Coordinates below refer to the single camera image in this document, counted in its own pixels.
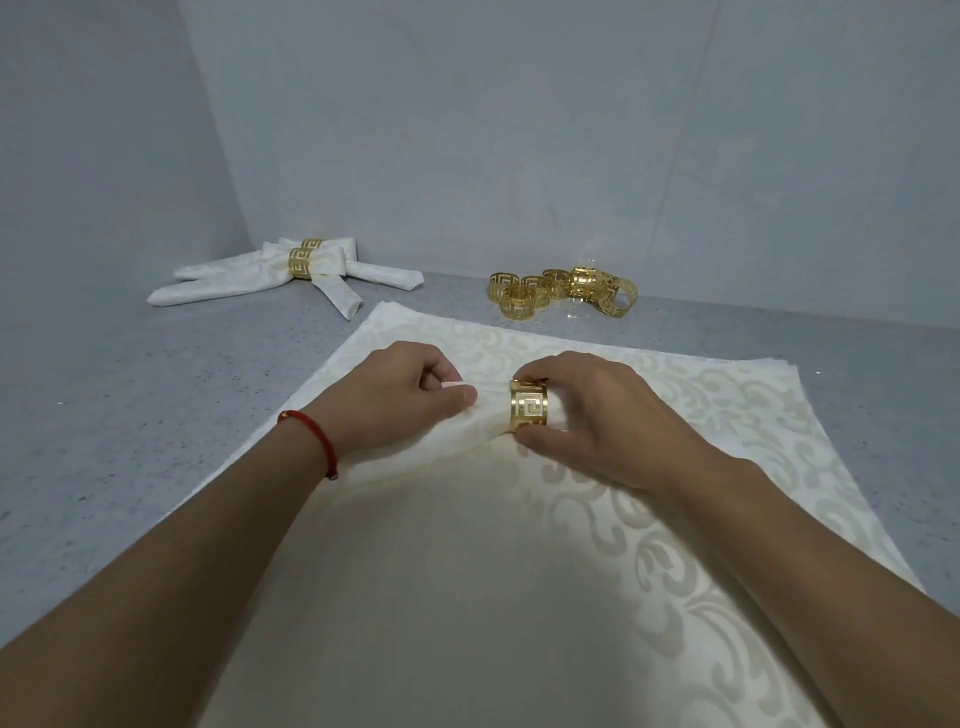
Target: hand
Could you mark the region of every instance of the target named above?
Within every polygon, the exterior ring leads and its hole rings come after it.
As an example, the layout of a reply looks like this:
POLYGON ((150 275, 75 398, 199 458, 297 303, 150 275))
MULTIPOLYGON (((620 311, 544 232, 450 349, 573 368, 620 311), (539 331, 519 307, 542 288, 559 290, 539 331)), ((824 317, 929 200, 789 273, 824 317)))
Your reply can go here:
POLYGON ((527 425, 516 440, 576 470, 672 496, 734 460, 704 440, 626 364, 564 352, 530 362, 515 377, 547 379, 559 387, 571 427, 564 432, 527 425))
POLYGON ((303 408, 324 429, 338 457, 381 448, 426 432, 477 399, 437 347, 397 341, 378 349, 303 408))

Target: speckled gray countertop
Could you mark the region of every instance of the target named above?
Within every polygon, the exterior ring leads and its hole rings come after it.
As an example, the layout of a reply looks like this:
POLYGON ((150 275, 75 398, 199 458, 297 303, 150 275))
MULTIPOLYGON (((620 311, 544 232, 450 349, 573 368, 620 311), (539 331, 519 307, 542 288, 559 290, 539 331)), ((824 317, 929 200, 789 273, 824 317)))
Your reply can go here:
POLYGON ((353 281, 346 322, 308 284, 147 309, 0 418, 0 643, 172 509, 270 416, 379 301, 616 346, 800 367, 833 444, 929 593, 960 614, 960 330, 641 298, 624 319, 554 304, 509 322, 483 281, 411 293, 353 281))

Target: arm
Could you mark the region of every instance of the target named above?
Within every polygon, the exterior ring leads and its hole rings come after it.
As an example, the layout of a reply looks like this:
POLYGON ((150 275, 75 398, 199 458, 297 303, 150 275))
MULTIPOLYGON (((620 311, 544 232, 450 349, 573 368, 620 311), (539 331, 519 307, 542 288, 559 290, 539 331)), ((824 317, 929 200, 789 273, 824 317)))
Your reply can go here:
MULTIPOLYGON (((435 347, 374 352, 303 411, 338 456, 424 432, 476 399, 435 347)), ((326 472, 289 419, 0 650, 0 725, 174 726, 196 711, 276 547, 326 472)))
POLYGON ((565 352, 516 376, 563 387, 582 415, 569 432, 528 426, 518 441, 678 502, 844 725, 957 725, 960 619, 710 445, 630 367, 565 352))

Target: forearm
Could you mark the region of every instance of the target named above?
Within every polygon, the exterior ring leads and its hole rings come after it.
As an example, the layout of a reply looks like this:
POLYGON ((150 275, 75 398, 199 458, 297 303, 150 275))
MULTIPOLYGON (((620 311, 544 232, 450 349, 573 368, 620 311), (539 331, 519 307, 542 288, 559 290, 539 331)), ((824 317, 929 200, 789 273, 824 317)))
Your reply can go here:
POLYGON ((752 463, 684 510, 849 726, 955 725, 960 620, 819 524, 752 463))
POLYGON ((325 466, 305 427, 276 427, 0 651, 0 723, 182 725, 325 466))

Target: white wall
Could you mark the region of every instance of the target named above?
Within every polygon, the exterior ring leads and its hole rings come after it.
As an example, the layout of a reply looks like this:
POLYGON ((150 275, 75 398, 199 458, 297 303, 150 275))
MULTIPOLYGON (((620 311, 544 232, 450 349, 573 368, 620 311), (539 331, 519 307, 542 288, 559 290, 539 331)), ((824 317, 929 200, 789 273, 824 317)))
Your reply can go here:
POLYGON ((254 239, 960 326, 960 4, 181 5, 254 239))
POLYGON ((176 0, 0 3, 0 395, 250 245, 176 0))

